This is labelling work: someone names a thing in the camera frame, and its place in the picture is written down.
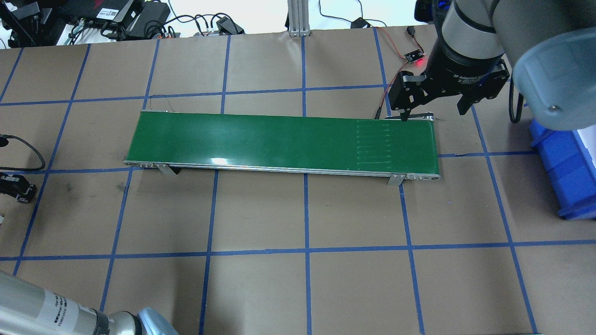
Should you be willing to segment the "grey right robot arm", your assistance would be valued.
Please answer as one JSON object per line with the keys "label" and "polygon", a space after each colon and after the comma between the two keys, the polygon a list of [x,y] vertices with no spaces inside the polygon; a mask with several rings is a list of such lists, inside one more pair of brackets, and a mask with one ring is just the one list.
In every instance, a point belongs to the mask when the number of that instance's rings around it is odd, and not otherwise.
{"label": "grey right robot arm", "polygon": [[534,119],[555,131],[595,124],[593,0],[419,0],[415,19],[437,39],[419,75],[398,72],[390,108],[406,121],[440,97],[464,115],[511,81]]}

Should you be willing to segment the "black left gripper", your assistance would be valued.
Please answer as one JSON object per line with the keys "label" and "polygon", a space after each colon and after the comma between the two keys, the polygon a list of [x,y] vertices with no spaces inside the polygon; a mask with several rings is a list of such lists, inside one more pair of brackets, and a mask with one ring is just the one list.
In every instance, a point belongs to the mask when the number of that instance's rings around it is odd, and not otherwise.
{"label": "black left gripper", "polygon": [[37,194],[37,186],[21,174],[1,172],[0,192],[15,198],[18,203],[30,203]]}

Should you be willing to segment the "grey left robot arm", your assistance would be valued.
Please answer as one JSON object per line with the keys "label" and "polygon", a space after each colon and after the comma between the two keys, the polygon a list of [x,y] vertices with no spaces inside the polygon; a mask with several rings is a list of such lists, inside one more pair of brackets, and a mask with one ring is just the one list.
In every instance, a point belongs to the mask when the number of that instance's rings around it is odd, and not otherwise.
{"label": "grey left robot arm", "polygon": [[1,333],[176,335],[153,308],[106,308],[132,170],[26,179],[29,203],[1,195]]}

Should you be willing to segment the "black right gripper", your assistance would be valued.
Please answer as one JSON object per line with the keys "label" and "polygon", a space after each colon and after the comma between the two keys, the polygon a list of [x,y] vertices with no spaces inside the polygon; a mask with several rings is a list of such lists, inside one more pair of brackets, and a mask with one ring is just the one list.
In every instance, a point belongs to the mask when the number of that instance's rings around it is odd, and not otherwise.
{"label": "black right gripper", "polygon": [[459,115],[483,99],[495,98],[510,73],[501,56],[471,59],[454,51],[444,40],[432,48],[426,69],[420,74],[402,70],[389,89],[391,108],[402,108],[401,121],[408,121],[412,108],[436,98],[459,95]]}

